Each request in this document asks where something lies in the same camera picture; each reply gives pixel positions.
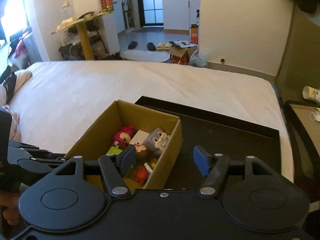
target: white mattress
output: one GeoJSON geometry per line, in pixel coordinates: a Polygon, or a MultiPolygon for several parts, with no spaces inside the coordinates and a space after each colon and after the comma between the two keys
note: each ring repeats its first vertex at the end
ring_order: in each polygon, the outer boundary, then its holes
{"type": "Polygon", "coordinates": [[[22,142],[67,153],[114,101],[142,95],[192,106],[280,131],[282,174],[293,181],[292,151],[269,82],[238,73],[164,63],[82,61],[35,63],[10,103],[20,114],[22,142]]]}

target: green toy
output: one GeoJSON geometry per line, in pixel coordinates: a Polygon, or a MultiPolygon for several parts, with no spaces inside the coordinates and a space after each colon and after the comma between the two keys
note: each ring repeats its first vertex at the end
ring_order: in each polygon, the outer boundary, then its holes
{"type": "Polygon", "coordinates": [[[119,155],[121,152],[122,152],[121,149],[112,146],[110,150],[107,152],[107,154],[119,155]]]}

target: white cabinet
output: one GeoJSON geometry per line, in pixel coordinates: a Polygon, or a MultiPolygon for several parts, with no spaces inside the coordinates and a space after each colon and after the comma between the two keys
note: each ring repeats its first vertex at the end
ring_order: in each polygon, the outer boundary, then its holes
{"type": "Polygon", "coordinates": [[[196,24],[197,10],[201,0],[162,0],[163,22],[165,30],[188,31],[196,24]]]}
{"type": "Polygon", "coordinates": [[[117,33],[120,33],[125,30],[122,3],[118,2],[118,3],[115,3],[113,6],[115,9],[113,14],[114,14],[115,20],[116,20],[117,33]]]}
{"type": "Polygon", "coordinates": [[[165,30],[189,30],[189,0],[163,0],[165,30]]]}
{"type": "Polygon", "coordinates": [[[200,9],[201,0],[189,0],[189,26],[196,24],[197,10],[200,9]]]}

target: pink-haired doll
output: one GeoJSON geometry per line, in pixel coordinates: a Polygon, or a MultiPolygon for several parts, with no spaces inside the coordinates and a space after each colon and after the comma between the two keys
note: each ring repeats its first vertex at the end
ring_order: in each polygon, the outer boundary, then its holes
{"type": "Polygon", "coordinates": [[[131,141],[131,137],[134,134],[133,126],[123,126],[119,132],[116,132],[113,136],[112,145],[124,150],[131,141]]]}

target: yellow table leg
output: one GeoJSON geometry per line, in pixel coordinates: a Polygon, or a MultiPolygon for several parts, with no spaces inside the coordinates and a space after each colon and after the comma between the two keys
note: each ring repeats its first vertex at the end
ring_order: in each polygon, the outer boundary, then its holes
{"type": "Polygon", "coordinates": [[[81,46],[82,46],[85,59],[94,60],[90,39],[87,33],[87,27],[85,26],[85,23],[78,23],[77,30],[80,36],[81,46]]]}

